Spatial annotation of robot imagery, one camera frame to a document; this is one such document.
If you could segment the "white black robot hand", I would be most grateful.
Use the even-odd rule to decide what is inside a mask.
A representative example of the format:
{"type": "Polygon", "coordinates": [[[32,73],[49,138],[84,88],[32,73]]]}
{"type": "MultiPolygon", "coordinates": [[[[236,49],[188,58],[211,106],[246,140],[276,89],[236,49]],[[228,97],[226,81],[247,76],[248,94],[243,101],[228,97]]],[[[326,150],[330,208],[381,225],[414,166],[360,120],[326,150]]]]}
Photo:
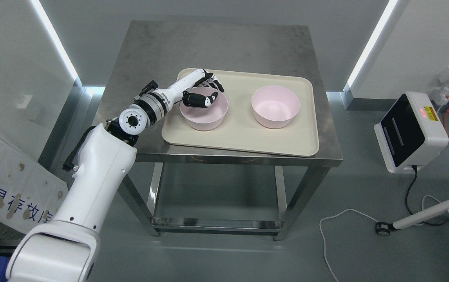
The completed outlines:
{"type": "Polygon", "coordinates": [[[170,85],[164,93],[171,104],[182,102],[186,107],[208,108],[225,90],[212,72],[196,69],[170,85]]]}

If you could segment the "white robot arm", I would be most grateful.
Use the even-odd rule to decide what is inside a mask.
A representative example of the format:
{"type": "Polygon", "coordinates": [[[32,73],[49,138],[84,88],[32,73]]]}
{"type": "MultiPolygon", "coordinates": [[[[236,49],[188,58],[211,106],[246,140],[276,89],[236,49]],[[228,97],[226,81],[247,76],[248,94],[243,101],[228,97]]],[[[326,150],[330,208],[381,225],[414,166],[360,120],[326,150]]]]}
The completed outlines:
{"type": "Polygon", "coordinates": [[[58,212],[31,229],[6,269],[10,282],[84,282],[100,249],[100,231],[137,150],[103,124],[85,137],[74,182],[58,212]]]}

